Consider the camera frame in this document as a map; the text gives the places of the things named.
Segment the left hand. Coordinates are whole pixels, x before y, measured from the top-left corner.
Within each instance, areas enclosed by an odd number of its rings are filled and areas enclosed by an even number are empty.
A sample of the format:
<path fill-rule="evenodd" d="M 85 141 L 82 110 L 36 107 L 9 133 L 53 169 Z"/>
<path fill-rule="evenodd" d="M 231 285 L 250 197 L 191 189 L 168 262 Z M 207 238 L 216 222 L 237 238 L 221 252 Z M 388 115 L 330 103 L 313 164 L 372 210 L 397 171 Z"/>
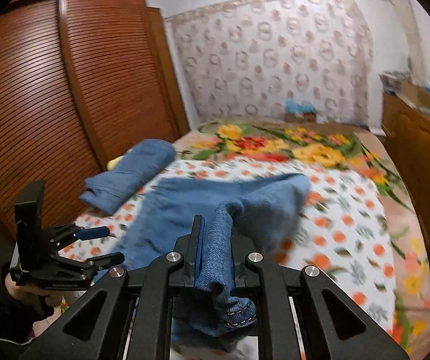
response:
<path fill-rule="evenodd" d="M 42 300 L 47 306 L 56 307 L 62 303 L 64 298 L 62 292 L 39 289 L 31 283 L 18 286 L 10 274 L 7 274 L 5 278 L 5 286 L 13 298 L 26 304 Z"/>

